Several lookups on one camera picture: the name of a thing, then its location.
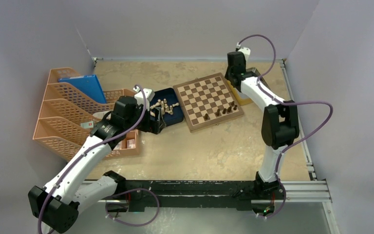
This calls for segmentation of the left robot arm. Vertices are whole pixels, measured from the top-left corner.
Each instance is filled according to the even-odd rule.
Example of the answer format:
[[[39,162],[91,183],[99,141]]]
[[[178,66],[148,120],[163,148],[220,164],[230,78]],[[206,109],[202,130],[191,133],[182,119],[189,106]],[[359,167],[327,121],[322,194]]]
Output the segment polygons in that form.
[[[143,129],[149,121],[148,110],[149,101],[145,95],[141,103],[134,97],[120,97],[114,109],[106,113],[111,118],[103,117],[95,125],[73,159],[43,187],[34,186],[29,191],[28,199],[33,215],[38,218],[39,234],[43,231],[50,234],[66,232],[83,211],[109,196],[121,199],[132,192],[147,192],[159,201],[151,189],[127,189],[126,179],[113,171],[81,188],[92,169],[125,139],[128,132]]]

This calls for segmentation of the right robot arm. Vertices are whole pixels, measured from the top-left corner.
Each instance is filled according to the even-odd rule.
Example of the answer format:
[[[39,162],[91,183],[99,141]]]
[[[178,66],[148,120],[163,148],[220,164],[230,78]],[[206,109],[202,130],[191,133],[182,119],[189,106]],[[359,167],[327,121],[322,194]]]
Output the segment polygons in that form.
[[[266,149],[256,173],[254,192],[257,197],[266,198],[279,186],[285,148],[299,137],[298,110],[293,101],[286,101],[269,90],[259,74],[246,69],[248,56],[243,50],[229,52],[224,77],[262,110],[261,135]]]

